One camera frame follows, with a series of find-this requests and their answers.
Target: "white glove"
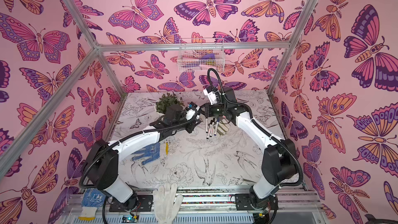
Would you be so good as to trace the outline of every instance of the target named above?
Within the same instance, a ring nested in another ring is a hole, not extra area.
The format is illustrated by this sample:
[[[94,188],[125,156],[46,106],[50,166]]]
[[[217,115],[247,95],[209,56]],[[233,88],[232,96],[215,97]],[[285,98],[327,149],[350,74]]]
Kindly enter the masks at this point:
[[[171,224],[177,216],[182,203],[183,196],[178,195],[176,202],[177,184],[166,183],[159,186],[158,190],[153,191],[153,203],[155,208],[155,217],[159,224]]]

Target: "wire basket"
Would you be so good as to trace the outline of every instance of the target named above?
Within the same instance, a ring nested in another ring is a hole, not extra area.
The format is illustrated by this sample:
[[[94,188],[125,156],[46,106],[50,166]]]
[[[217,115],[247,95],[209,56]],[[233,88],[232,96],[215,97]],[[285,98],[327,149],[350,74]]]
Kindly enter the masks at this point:
[[[217,72],[223,72],[225,65],[224,39],[201,38],[202,42],[192,43],[196,40],[194,38],[180,39],[177,57],[178,70],[186,72],[214,68]]]

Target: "floral tablecloth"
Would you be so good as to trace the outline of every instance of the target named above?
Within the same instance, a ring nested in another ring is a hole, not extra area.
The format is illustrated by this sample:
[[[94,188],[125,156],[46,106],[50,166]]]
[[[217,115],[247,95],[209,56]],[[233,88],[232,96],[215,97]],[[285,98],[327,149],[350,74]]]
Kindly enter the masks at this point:
[[[184,105],[207,101],[203,92],[175,93]],[[122,109],[112,140],[142,130],[160,115],[155,102],[163,93],[130,93]],[[235,91],[254,116],[274,134],[283,137],[265,90]],[[232,123],[225,135],[206,139],[205,123],[191,133],[181,131],[128,156],[119,175],[130,185],[154,188],[165,182],[179,187],[251,185],[261,175],[262,153],[256,143]]]

